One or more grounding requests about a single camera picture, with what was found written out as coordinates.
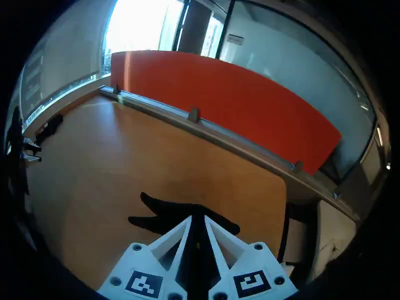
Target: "wooden table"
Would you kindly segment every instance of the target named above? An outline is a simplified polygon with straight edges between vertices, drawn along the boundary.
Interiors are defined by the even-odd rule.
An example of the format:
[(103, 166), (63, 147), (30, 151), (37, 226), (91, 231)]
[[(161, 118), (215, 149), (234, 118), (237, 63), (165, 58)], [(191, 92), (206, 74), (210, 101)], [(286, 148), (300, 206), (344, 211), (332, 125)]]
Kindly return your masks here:
[(33, 212), (52, 253), (98, 289), (132, 242), (157, 234), (128, 216), (152, 216), (140, 193), (203, 204), (240, 225), (238, 237), (277, 255), (284, 181), (214, 144), (95, 96), (64, 116), (28, 169)]

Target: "orange panel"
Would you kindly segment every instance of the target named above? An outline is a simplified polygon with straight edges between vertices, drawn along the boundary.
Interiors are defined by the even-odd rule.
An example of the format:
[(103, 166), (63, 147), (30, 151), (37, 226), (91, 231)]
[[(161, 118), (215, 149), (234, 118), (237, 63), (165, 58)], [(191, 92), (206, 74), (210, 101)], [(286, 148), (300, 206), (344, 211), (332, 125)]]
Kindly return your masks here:
[(111, 85), (214, 122), (272, 151), (303, 162), (309, 174), (325, 162), (340, 132), (315, 108), (276, 82), (217, 59), (175, 51), (118, 52)]

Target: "black object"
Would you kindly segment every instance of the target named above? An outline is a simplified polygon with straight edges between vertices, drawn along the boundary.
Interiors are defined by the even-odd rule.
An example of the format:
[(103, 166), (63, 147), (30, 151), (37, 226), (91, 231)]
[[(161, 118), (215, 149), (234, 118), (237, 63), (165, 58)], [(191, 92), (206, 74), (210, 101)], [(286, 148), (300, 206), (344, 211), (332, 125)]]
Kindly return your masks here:
[(57, 131), (57, 128), (63, 122), (63, 119), (64, 118), (62, 114), (57, 114), (53, 118), (51, 118), (47, 122), (47, 125), (44, 125), (43, 130), (38, 135), (36, 135), (35, 144), (40, 146), (45, 141), (45, 139), (54, 135)]
[(130, 216), (128, 221), (156, 234), (165, 235), (189, 216), (193, 217), (192, 224), (195, 223), (195, 226), (201, 227), (201, 224), (204, 224), (204, 216), (208, 216), (233, 235), (237, 235), (241, 230), (239, 225), (204, 205), (163, 201), (144, 192), (140, 194), (140, 199), (156, 216)]
[(190, 231), (176, 281), (186, 290), (189, 300), (207, 299), (209, 290), (221, 278), (204, 216), (208, 216), (233, 235), (240, 232), (239, 225), (200, 204), (162, 201), (144, 192), (140, 194), (140, 198), (156, 216), (130, 216), (128, 220), (131, 224), (153, 233), (164, 235), (191, 216)]
[(224, 292), (218, 292), (212, 297), (214, 300), (227, 300), (228, 295), (225, 294)]
[(119, 94), (121, 92), (120, 88), (118, 87), (118, 84), (114, 85), (114, 88), (112, 89), (113, 94)]
[(297, 289), (301, 289), (307, 282), (313, 266), (315, 249), (317, 245), (318, 231), (318, 214), (317, 204), (298, 205), (288, 202), (286, 204), (283, 233), (280, 241), (277, 261), (281, 263), (284, 259), (286, 243), (288, 240), (290, 219), (302, 222), (306, 225), (305, 242), (304, 242), (304, 258), (300, 262), (286, 261), (287, 265), (294, 266), (290, 275), (290, 280)]
[(285, 278), (279, 276), (279, 277), (275, 278), (275, 280), (273, 282), (276, 285), (280, 286), (280, 285), (283, 285), (285, 283)]

